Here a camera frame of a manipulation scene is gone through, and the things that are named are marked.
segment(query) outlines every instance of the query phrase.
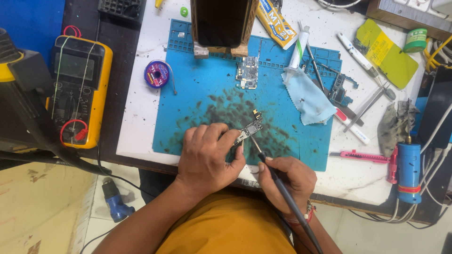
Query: white table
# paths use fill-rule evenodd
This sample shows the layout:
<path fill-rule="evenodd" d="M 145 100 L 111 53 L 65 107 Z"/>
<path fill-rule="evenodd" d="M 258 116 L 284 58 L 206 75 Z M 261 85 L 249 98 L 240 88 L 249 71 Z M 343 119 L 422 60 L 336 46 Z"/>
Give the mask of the white table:
<path fill-rule="evenodd" d="M 180 15 L 182 6 L 190 10 L 188 0 L 164 0 L 160 9 L 155 9 L 154 1 L 147 1 L 146 3 L 137 54 L 127 94 L 126 109 L 116 150 L 117 155 L 168 165 L 178 164 L 180 156 L 157 153 L 152 149 L 160 92 L 158 89 L 150 89 L 148 87 L 143 79 L 143 71 L 150 61 L 165 59 L 166 52 L 164 47 L 166 47 L 168 41 L 170 20 L 179 19 L 191 22 L 191 14 L 186 18 Z M 298 27 L 298 19 L 301 20 L 303 25 L 310 26 L 311 36 L 309 43 L 311 46 L 324 47 L 341 52 L 341 59 L 343 60 L 341 72 L 352 77 L 360 84 L 359 89 L 352 89 L 351 83 L 344 85 L 348 91 L 347 95 L 354 100 L 349 107 L 357 112 L 361 105 L 377 90 L 377 85 L 347 53 L 336 38 L 336 34 L 341 31 L 352 40 L 358 27 L 364 23 L 366 17 L 358 13 L 352 14 L 345 9 L 330 11 L 321 7 L 314 0 L 284 1 L 282 13 L 293 28 Z M 376 22 L 395 44 L 403 48 L 406 34 L 402 32 L 402 28 L 377 20 Z M 252 35 L 269 38 L 258 19 L 254 22 Z M 405 89 L 400 91 L 392 86 L 392 89 L 397 94 L 396 101 L 406 101 L 408 98 L 411 98 L 414 102 L 416 100 L 425 62 L 421 53 L 412 54 L 411 56 L 419 63 L 419 68 Z M 379 154 L 377 126 L 390 103 L 383 96 L 362 117 L 365 124 L 360 129 L 372 139 L 367 146 L 363 145 L 352 133 L 343 133 L 344 125 L 334 119 L 330 152 L 356 149 L 360 152 Z M 250 172 L 255 169 L 256 166 L 247 165 L 242 170 L 239 178 L 256 181 L 256 174 Z M 326 172 L 316 172 L 318 180 L 314 192 L 335 198 L 379 205 L 386 201 L 391 189 L 391 184 L 386 182 L 387 171 L 387 165 L 341 159 L 340 157 L 328 157 Z"/>

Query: red tool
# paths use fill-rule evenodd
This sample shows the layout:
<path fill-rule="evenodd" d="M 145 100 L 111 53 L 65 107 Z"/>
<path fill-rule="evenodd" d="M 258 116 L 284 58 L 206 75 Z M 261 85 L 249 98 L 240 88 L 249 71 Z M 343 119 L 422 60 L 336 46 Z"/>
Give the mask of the red tool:
<path fill-rule="evenodd" d="M 398 148 L 395 146 L 394 151 L 392 151 L 391 159 L 389 160 L 389 175 L 386 181 L 392 184 L 396 184 L 396 171 L 397 171 L 397 152 Z"/>
<path fill-rule="evenodd" d="M 389 163 L 390 158 L 384 157 L 382 155 L 374 155 L 374 154 L 365 154 L 365 153 L 357 153 L 356 150 L 352 150 L 351 152 L 342 151 L 339 153 L 330 153 L 330 156 L 341 156 L 342 158 L 350 158 L 357 160 L 370 160 L 375 163 Z"/>

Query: finger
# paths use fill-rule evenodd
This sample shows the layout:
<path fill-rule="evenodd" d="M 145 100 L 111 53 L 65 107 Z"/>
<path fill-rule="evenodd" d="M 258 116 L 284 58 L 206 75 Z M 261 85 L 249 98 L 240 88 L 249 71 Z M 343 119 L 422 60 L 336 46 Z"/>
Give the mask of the finger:
<path fill-rule="evenodd" d="M 306 173 L 306 168 L 309 169 L 308 166 L 293 157 L 278 157 L 272 160 L 267 158 L 265 163 L 270 167 L 287 173 L 287 176 L 291 181 L 298 183 L 303 181 L 303 175 Z"/>
<path fill-rule="evenodd" d="M 193 134 L 193 138 L 195 141 L 200 141 L 202 139 L 202 137 L 204 136 L 204 133 L 207 130 L 207 125 L 200 125 L 196 130 L 195 133 Z"/>
<path fill-rule="evenodd" d="M 227 132 L 228 130 L 229 127 L 225 123 L 213 123 L 209 127 L 207 127 L 206 133 L 204 133 L 202 139 L 210 143 L 217 142 L 220 135 Z"/>
<path fill-rule="evenodd" d="M 265 165 L 263 162 L 259 162 L 258 166 L 259 166 L 258 182 L 262 190 L 264 191 L 265 195 L 268 197 L 270 201 L 281 200 L 283 196 L 276 187 L 276 184 L 272 179 L 270 170 L 268 169 L 267 165 Z"/>
<path fill-rule="evenodd" d="M 190 142 L 190 140 L 193 138 L 193 135 L 195 134 L 197 127 L 190 128 L 185 131 L 184 134 L 184 145 Z"/>
<path fill-rule="evenodd" d="M 228 130 L 221 136 L 220 140 L 217 143 L 217 148 L 221 151 L 226 151 L 227 153 L 234 144 L 236 138 L 238 138 L 241 133 L 241 131 L 236 129 Z"/>
<path fill-rule="evenodd" d="M 243 146 L 239 146 L 239 147 L 237 147 L 237 149 L 235 151 L 234 160 L 231 162 L 231 164 L 227 165 L 226 167 L 230 171 L 235 173 L 238 177 L 240 172 L 242 171 L 242 169 L 245 167 L 245 165 L 246 165 L 246 159 L 245 159 L 245 156 L 243 155 Z"/>

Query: wrist bracelet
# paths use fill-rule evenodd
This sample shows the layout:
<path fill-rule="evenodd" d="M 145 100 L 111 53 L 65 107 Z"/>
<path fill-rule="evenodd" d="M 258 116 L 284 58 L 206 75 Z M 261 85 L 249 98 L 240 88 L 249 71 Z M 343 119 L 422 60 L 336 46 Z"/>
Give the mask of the wrist bracelet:
<path fill-rule="evenodd" d="M 316 210 L 316 207 L 312 205 L 312 202 L 311 202 L 311 200 L 309 200 L 309 199 L 308 199 L 308 202 L 307 202 L 306 209 L 307 209 L 307 213 L 304 214 L 303 216 L 304 216 L 304 218 L 306 219 L 306 222 L 309 223 L 309 222 L 312 220 L 312 213 L 313 213 L 314 211 L 317 211 L 317 210 Z M 284 217 L 284 219 L 285 219 L 285 220 L 289 223 L 289 225 L 291 225 L 291 226 L 300 226 L 300 225 L 301 225 L 300 222 L 299 222 L 297 219 L 289 219 L 289 218 L 287 218 L 287 217 Z"/>

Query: digital multimeter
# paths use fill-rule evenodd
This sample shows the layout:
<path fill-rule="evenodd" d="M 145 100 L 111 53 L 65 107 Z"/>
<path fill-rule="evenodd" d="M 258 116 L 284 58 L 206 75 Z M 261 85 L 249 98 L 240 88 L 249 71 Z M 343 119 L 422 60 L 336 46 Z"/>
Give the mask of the digital multimeter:
<path fill-rule="evenodd" d="M 88 126 L 87 135 L 76 140 L 85 125 L 67 125 L 62 133 L 66 146 L 89 149 L 97 145 L 112 58 L 112 50 L 102 43 L 65 35 L 56 38 L 50 64 L 56 95 L 47 98 L 47 111 L 59 131 L 73 119 Z"/>

